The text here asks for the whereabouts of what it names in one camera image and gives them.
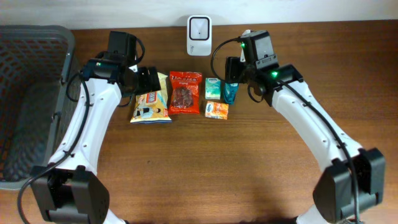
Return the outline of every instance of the white backdrop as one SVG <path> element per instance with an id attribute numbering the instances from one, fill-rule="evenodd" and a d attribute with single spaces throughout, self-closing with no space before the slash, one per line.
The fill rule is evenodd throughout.
<path id="1" fill-rule="evenodd" d="M 69 29 L 398 19 L 398 0 L 0 0 L 0 24 Z"/>

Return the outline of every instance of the table surface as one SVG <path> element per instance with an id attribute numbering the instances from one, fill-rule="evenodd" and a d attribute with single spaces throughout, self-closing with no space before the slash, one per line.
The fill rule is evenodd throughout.
<path id="1" fill-rule="evenodd" d="M 365 211 L 368 223 L 398 220 L 398 21 L 316 22 L 214 26 L 213 49 L 246 29 L 267 29 L 281 65 L 292 63 L 331 117 L 366 149 L 386 157 L 384 201 Z M 158 71 L 202 72 L 210 57 L 186 50 L 186 28 L 114 29 L 138 36 L 140 65 Z M 109 29 L 74 30 L 83 65 L 108 44 Z M 240 55 L 238 44 L 219 51 Z M 98 177 L 111 210 L 138 223 L 237 223 L 295 217 L 313 204 L 321 172 L 293 127 L 266 103 L 252 102 L 242 85 L 228 120 L 171 116 L 171 124 L 130 124 L 117 108 L 105 135 Z M 1 223 L 20 223 L 17 192 L 0 191 Z M 23 199 L 32 223 L 42 223 L 31 190 Z"/>

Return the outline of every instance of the green led indicator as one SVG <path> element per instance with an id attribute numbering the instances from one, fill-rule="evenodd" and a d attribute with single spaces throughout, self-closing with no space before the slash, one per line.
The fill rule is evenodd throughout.
<path id="1" fill-rule="evenodd" d="M 277 76 L 278 76 L 278 72 L 277 71 L 273 71 L 273 72 L 271 72 L 271 76 L 273 77 L 273 78 L 276 78 Z"/>

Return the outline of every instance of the gray bin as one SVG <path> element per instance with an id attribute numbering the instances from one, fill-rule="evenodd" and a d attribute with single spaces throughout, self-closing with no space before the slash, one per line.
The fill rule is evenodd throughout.
<path id="1" fill-rule="evenodd" d="M 60 26 L 0 26 L 0 189 L 17 190 L 46 166 L 76 103 L 65 97 L 78 71 L 75 38 Z M 76 81 L 70 94 L 78 98 Z"/>

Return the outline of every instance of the red snack package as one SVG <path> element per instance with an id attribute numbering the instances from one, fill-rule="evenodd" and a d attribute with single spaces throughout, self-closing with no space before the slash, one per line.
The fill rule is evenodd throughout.
<path id="1" fill-rule="evenodd" d="M 199 72 L 170 72 L 173 86 L 169 114 L 199 114 Z"/>

